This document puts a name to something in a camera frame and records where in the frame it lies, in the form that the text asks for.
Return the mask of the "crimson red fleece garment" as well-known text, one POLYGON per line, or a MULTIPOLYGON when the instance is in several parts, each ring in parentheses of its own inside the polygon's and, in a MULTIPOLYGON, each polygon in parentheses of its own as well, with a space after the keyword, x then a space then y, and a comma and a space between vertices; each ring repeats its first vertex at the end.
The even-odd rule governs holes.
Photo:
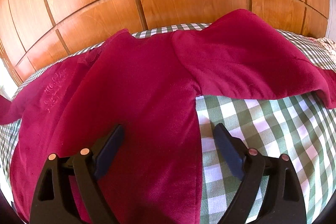
POLYGON ((121 223, 199 223, 203 154, 196 99, 275 101, 314 94, 335 109, 335 71, 238 9, 203 30, 138 39, 122 30, 59 62, 9 101, 21 120, 9 180, 28 221, 48 156, 77 154, 121 125, 125 139, 98 185, 121 223))

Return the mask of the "floral patterned pillow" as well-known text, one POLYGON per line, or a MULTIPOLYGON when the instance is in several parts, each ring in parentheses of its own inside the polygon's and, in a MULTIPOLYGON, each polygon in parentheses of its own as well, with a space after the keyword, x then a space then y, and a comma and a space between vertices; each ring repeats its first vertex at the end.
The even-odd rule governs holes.
POLYGON ((332 59, 336 58, 336 46, 333 40, 330 40, 326 37, 315 39, 315 42, 324 50, 328 51, 329 56, 332 59))

